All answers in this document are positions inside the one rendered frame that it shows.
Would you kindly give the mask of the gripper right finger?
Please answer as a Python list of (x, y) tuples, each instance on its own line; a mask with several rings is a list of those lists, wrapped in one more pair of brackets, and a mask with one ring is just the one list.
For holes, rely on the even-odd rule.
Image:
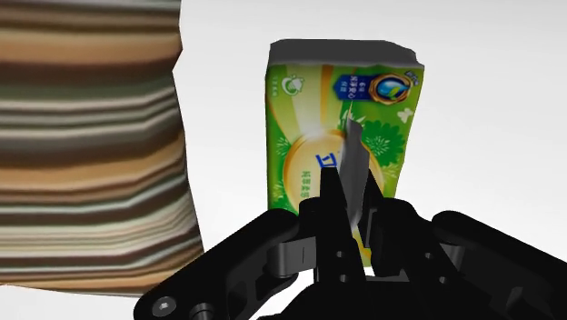
[(368, 173), (358, 226), (375, 275), (406, 275), (423, 320), (567, 320), (567, 262), (468, 215), (426, 220)]

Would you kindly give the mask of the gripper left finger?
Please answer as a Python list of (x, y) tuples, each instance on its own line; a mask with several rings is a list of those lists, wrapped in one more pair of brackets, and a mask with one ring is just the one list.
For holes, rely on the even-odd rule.
[(300, 213), (271, 209), (144, 294), (134, 320), (251, 320), (302, 271), (307, 286), (279, 314), (259, 320), (352, 320), (366, 282), (337, 170)]

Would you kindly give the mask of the green tissue pack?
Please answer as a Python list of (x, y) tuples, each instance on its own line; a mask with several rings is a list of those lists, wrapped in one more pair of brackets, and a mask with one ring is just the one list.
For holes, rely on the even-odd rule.
[(394, 196), (423, 76), (412, 49), (385, 40), (273, 42), (264, 78), (269, 208), (296, 213), (319, 195), (322, 168), (341, 161), (348, 121), (362, 128), (376, 184)]

